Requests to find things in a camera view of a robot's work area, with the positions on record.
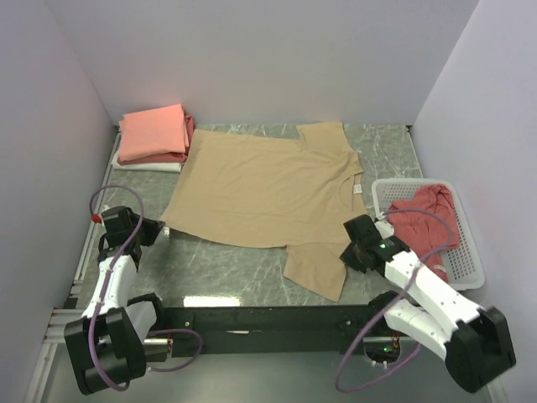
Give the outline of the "tan t-shirt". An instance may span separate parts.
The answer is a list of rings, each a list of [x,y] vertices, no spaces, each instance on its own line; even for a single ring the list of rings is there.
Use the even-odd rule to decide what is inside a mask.
[[[283,247],[284,276],[338,301],[348,220],[362,166],[341,123],[300,125],[297,139],[198,129],[162,216],[169,228],[243,248]]]

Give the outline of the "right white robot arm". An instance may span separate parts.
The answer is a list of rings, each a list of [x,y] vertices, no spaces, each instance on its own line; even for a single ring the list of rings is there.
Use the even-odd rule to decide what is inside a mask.
[[[346,359],[370,330],[379,335],[394,330],[442,359],[452,379],[470,393],[516,365],[508,322],[500,310],[467,299],[434,274],[389,232],[387,220],[361,215],[344,228],[350,243],[341,260],[356,270],[374,270],[400,288],[396,294],[384,294],[384,305],[370,311]]]

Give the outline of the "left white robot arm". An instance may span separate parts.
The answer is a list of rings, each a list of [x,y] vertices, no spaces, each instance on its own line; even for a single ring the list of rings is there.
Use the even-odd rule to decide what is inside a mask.
[[[164,224],[141,218],[120,206],[101,214],[105,234],[98,244],[99,277],[81,317],[65,325],[64,340],[80,392],[91,395],[109,384],[119,388],[146,372],[143,340],[156,338],[168,326],[160,299],[149,293],[130,299],[142,248],[154,244]]]

